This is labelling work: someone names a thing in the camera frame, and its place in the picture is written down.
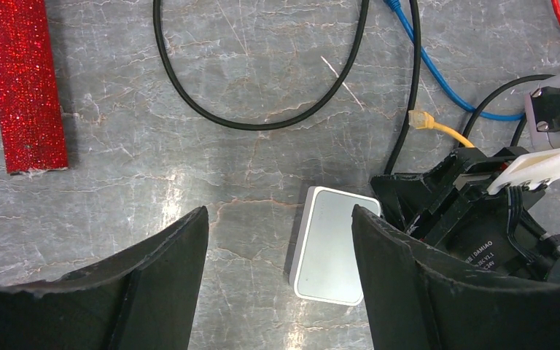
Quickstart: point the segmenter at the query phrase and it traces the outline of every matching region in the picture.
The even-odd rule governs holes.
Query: blue cable
[[[400,8],[400,0],[384,0],[384,3],[387,6],[389,6],[390,9],[392,9],[392,11],[396,14],[396,16],[398,16],[398,19],[400,20],[400,23],[402,23],[403,28],[407,32],[407,35],[409,35],[409,38],[411,38],[411,41],[413,41],[413,28],[411,28],[411,24],[409,24],[409,20],[405,16],[403,10]],[[452,90],[451,86],[446,82],[446,79],[443,77],[443,75],[441,75],[441,73],[439,72],[435,64],[432,62],[432,60],[430,59],[430,57],[426,53],[426,50],[424,50],[423,47],[421,48],[421,59],[424,61],[424,63],[430,70],[430,73],[432,73],[432,75],[435,77],[439,85],[441,85],[441,88],[443,89],[443,91],[445,91],[446,95],[455,104],[457,104],[459,107],[461,107],[467,112],[475,111],[474,106],[471,106],[469,103],[463,100],[462,97],[458,96],[458,94],[456,94]],[[523,113],[514,114],[514,115],[500,115],[500,114],[492,114],[488,112],[482,112],[482,114],[480,114],[481,117],[485,117],[486,119],[490,119],[490,120],[497,120],[500,122],[512,122],[514,120],[520,120],[523,118],[523,115],[524,115]]]

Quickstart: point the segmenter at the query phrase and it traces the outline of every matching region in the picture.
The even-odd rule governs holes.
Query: red block
[[[44,0],[0,0],[0,124],[8,173],[67,168]]]

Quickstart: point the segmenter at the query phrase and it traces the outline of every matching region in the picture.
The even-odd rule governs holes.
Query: yellow cable
[[[454,137],[458,142],[465,147],[474,148],[475,146],[466,137],[461,135],[458,131],[450,128],[447,125],[435,122],[435,118],[428,112],[422,111],[409,111],[409,124],[416,129],[436,129],[447,133],[449,136]]]

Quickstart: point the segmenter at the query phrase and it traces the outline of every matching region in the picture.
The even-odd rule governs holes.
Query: white scratch
[[[244,43],[242,43],[241,40],[239,39],[239,35],[237,35],[237,32],[235,31],[235,28],[233,27],[233,25],[230,24],[230,21],[228,20],[228,17],[226,17],[226,14],[224,13],[224,9],[222,8],[222,5],[220,5],[220,1],[216,0],[216,2],[218,3],[218,7],[220,8],[220,11],[222,12],[222,15],[226,19],[226,22],[230,26],[230,30],[233,31],[233,34],[235,34],[235,39],[237,39],[237,41],[241,45],[241,48],[244,49],[244,53],[246,54],[246,56],[249,57],[248,50],[246,50],[246,47],[244,46]]]
[[[323,60],[323,62],[325,62],[327,64],[328,67],[330,67],[330,69],[334,72],[334,75],[336,76],[336,78],[339,77],[338,73],[336,72],[336,70],[334,69],[334,67],[332,67],[332,65],[327,62],[327,60],[325,59],[325,57],[321,56],[321,59]],[[351,89],[349,89],[348,86],[346,86],[346,84],[344,82],[342,82],[342,86],[344,86],[344,88],[351,94],[351,96],[353,96],[353,99],[355,100],[355,102],[357,102],[357,104],[359,104],[360,107],[362,107],[362,111],[364,110],[364,104],[362,102],[360,102],[357,97],[355,96],[355,94],[353,94],[353,92],[351,91]]]
[[[428,95],[428,98],[430,98],[432,105],[435,107],[435,111],[437,111],[437,115],[440,115],[439,109],[437,108],[437,104],[435,103],[435,100],[432,99],[432,95],[430,95],[430,91],[428,91],[426,84],[424,84],[424,80],[422,78],[419,78],[419,81],[421,82],[422,86],[424,86],[424,90],[426,90],[426,94]]]

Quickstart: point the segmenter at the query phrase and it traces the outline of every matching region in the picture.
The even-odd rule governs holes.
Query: red sequined surface
[[[67,167],[44,0],[0,0],[0,123],[8,173]]]

